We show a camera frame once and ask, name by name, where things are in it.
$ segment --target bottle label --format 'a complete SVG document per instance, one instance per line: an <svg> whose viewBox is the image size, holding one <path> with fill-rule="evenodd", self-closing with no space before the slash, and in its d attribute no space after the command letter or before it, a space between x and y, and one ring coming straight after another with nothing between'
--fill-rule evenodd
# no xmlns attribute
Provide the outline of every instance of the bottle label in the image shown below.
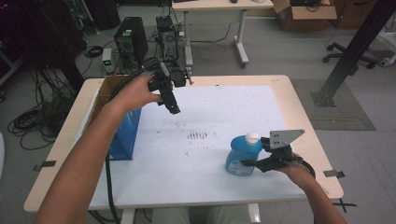
<svg viewBox="0 0 396 224"><path fill-rule="evenodd" d="M241 161L232 161L228 165L227 170L233 175L250 175L254 170L254 166L244 166Z"/></svg>

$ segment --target forearm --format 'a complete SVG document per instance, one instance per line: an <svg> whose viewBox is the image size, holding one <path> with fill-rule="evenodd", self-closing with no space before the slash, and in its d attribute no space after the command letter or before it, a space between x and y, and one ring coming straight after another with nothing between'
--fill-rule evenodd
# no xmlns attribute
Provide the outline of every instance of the forearm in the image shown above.
<svg viewBox="0 0 396 224"><path fill-rule="evenodd" d="M318 224L347 223L315 180L303 188Z"/></svg>
<svg viewBox="0 0 396 224"><path fill-rule="evenodd" d="M111 103L81 136L40 206L35 223L83 223L124 111Z"/></svg>

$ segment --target metal pole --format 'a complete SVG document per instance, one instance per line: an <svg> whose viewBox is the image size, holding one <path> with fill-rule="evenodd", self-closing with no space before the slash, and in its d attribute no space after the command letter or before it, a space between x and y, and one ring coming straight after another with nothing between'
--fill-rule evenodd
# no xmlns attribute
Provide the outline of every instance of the metal pole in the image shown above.
<svg viewBox="0 0 396 224"><path fill-rule="evenodd" d="M334 106L332 98L350 70L396 10L395 0L378 0L319 92L311 93L316 106Z"/></svg>

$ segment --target blue bottle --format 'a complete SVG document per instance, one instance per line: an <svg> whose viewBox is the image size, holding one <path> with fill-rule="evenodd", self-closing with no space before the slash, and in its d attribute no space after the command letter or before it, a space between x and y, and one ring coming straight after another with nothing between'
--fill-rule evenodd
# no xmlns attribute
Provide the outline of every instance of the blue bottle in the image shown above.
<svg viewBox="0 0 396 224"><path fill-rule="evenodd" d="M244 166L240 161L254 160L259 158L262 151L262 142L256 133L237 136L231 141L231 151L225 163L226 170L233 175L251 175L254 166Z"/></svg>

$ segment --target bottle cap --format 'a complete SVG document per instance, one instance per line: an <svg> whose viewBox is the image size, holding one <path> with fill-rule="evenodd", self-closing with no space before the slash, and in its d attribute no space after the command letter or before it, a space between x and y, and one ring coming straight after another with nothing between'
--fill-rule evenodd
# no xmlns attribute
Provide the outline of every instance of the bottle cap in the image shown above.
<svg viewBox="0 0 396 224"><path fill-rule="evenodd" d="M247 133L247 135L245 135L245 142L250 146L256 145L259 139L260 136L257 133Z"/></svg>

